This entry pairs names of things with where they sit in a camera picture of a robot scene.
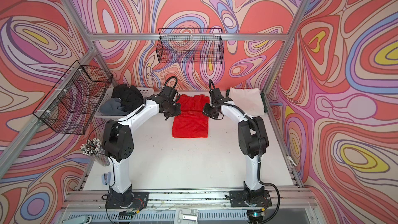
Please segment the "red t-shirt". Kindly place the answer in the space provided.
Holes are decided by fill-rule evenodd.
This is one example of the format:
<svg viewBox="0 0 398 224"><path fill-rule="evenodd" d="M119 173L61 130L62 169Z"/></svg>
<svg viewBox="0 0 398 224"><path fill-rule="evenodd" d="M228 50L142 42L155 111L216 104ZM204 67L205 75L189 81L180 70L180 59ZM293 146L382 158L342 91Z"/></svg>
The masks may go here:
<svg viewBox="0 0 398 224"><path fill-rule="evenodd" d="M209 118L203 114L203 109L209 102L210 98L203 94L181 95L178 101L181 114L174 117L172 136L180 139L207 138Z"/></svg>

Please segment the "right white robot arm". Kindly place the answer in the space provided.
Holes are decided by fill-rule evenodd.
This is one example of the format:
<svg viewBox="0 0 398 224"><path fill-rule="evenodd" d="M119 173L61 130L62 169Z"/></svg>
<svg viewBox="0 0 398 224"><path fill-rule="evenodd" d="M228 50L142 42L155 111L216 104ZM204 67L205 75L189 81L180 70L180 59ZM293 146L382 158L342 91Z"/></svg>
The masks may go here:
<svg viewBox="0 0 398 224"><path fill-rule="evenodd" d="M231 98L224 97L218 88L210 89L209 95L210 102L205 104L203 115L213 120L228 117L237 124L239 148L246 156L244 188L247 191L259 190L262 187L261 158L269 147L263 118L244 112Z"/></svg>

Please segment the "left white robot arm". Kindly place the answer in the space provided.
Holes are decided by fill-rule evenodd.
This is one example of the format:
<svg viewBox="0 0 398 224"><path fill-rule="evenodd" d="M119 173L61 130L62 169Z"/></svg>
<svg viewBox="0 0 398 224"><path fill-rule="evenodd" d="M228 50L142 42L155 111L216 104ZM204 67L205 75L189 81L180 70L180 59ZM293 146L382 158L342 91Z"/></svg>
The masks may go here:
<svg viewBox="0 0 398 224"><path fill-rule="evenodd" d="M116 121L105 124L102 147L113 164L111 189L124 194L131 187L129 164L126 159L134 150L133 134L147 120L163 114L165 119L181 114L180 98L175 87L163 86L158 94L151 95L138 109Z"/></svg>

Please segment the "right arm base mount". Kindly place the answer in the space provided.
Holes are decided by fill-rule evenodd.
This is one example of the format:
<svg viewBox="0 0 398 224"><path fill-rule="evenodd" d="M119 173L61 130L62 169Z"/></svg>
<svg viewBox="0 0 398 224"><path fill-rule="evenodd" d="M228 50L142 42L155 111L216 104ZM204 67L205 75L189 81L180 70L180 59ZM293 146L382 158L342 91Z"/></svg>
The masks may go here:
<svg viewBox="0 0 398 224"><path fill-rule="evenodd" d="M246 182L243 182L242 190L231 190L225 198L230 201L232 207L271 207L272 200L265 186L271 186L268 183L260 183L258 189L250 189Z"/></svg>

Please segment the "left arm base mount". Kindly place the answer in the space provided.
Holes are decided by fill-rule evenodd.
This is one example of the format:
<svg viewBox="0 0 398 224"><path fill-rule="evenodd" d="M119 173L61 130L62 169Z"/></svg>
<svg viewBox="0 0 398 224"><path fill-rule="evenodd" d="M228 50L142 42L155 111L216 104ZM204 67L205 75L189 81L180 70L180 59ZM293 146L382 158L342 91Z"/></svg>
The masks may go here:
<svg viewBox="0 0 398 224"><path fill-rule="evenodd" d="M149 192L132 191L129 188L125 193L117 193L112 188L109 189L105 209L135 209L142 210L147 207Z"/></svg>

